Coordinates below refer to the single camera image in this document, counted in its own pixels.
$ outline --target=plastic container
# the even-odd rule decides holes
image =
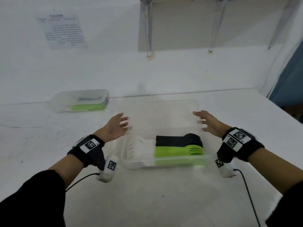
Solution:
[[[210,154],[204,145],[204,155],[195,156],[155,158],[153,154],[142,154],[129,159],[127,152],[130,139],[138,136],[146,140],[156,140],[157,135],[184,136],[194,133],[200,136],[203,142],[204,132],[197,123],[198,118],[192,114],[197,107],[195,100],[171,100],[138,104],[126,111],[125,115],[129,117],[128,122],[132,129],[124,135],[121,151],[122,164],[129,169],[183,165],[206,166],[210,160]]]
[[[104,110],[109,94],[106,89],[59,92],[48,102],[49,107],[57,112]]]

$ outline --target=container lid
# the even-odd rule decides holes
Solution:
[[[197,101],[192,99],[137,103],[125,110],[132,130],[197,127]]]

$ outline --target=white table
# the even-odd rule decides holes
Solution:
[[[110,99],[103,112],[55,114],[46,103],[0,105],[0,200],[65,156],[75,141],[112,115],[136,103],[174,99],[197,100],[200,109],[247,129],[269,150],[303,169],[303,126],[252,89]],[[217,151],[220,139],[206,137]],[[120,145],[121,140],[108,143],[104,151],[119,155]],[[249,164],[236,165],[266,226],[281,195]],[[89,166],[76,180],[93,172],[97,168]],[[88,177],[66,194],[64,216],[67,226],[257,226],[242,177],[225,179],[198,167],[119,166],[107,184]]]

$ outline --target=wrist strap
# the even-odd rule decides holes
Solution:
[[[94,165],[100,170],[104,170],[105,158],[102,151],[104,142],[96,135],[89,135],[81,140],[67,154],[76,156],[84,167]]]
[[[222,137],[223,143],[217,152],[218,158],[224,163],[230,163],[233,157],[248,162],[247,158],[264,145],[243,129],[233,127]]]

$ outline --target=hand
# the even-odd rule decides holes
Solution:
[[[122,123],[123,121],[126,121],[128,117],[123,117],[123,113],[117,114],[113,116],[108,123],[97,130],[94,135],[98,136],[103,140],[103,142],[107,143],[109,141],[115,140],[121,136],[123,136],[126,131],[128,130],[128,123]]]
[[[219,138],[222,138],[223,135],[232,127],[226,125],[225,123],[217,120],[213,115],[209,114],[207,111],[193,111],[195,116],[199,116],[202,124],[206,124],[207,127],[202,128],[203,131],[207,131]]]

